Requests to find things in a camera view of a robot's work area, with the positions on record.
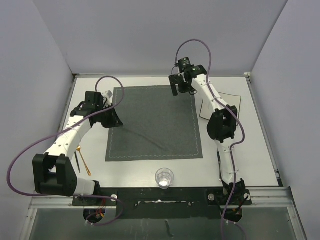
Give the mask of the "dark grey cloth placemat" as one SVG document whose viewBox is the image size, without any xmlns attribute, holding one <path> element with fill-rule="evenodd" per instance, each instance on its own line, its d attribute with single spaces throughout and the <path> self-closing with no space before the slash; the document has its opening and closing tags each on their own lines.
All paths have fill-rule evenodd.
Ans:
<svg viewBox="0 0 320 240">
<path fill-rule="evenodd" d="M 106 162 L 203 158 L 196 101 L 168 85 L 114 89 L 123 126 L 108 132 Z"/>
</svg>

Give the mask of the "clear plastic cup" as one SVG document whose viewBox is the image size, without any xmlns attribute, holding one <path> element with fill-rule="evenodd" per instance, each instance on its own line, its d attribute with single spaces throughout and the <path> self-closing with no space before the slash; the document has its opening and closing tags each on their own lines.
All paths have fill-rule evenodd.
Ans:
<svg viewBox="0 0 320 240">
<path fill-rule="evenodd" d="M 169 168 L 160 168 L 155 173 L 155 181 L 163 190 L 168 189 L 173 184 L 174 177 L 174 173 Z"/>
</svg>

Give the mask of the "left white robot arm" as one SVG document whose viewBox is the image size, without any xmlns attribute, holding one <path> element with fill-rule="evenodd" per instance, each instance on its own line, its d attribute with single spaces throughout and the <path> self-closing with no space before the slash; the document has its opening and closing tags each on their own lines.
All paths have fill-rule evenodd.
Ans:
<svg viewBox="0 0 320 240">
<path fill-rule="evenodd" d="M 75 107 L 68 119 L 64 133 L 43 154 L 36 154 L 32 160 L 35 191 L 42 195 L 78 196 L 84 195 L 88 204 L 100 203 L 102 193 L 99 183 L 77 177 L 71 160 L 77 147 L 93 125 L 103 128 L 123 126 L 111 102 L 112 92 L 86 91 L 85 99 Z"/>
</svg>

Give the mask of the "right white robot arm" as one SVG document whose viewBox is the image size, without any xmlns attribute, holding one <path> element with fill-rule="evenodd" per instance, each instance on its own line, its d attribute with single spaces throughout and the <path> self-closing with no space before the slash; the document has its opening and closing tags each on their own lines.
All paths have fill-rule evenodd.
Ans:
<svg viewBox="0 0 320 240">
<path fill-rule="evenodd" d="M 206 129 L 217 146 L 221 181 L 225 188 L 222 197 L 227 204 L 235 204 L 241 198 L 240 192 L 245 190 L 245 182 L 239 174 L 233 154 L 237 144 L 235 142 L 238 126 L 237 107 L 223 100 L 202 65 L 180 66 L 177 74 L 169 76 L 169 82 L 174 96 L 178 93 L 197 93 L 211 112 Z"/>
</svg>

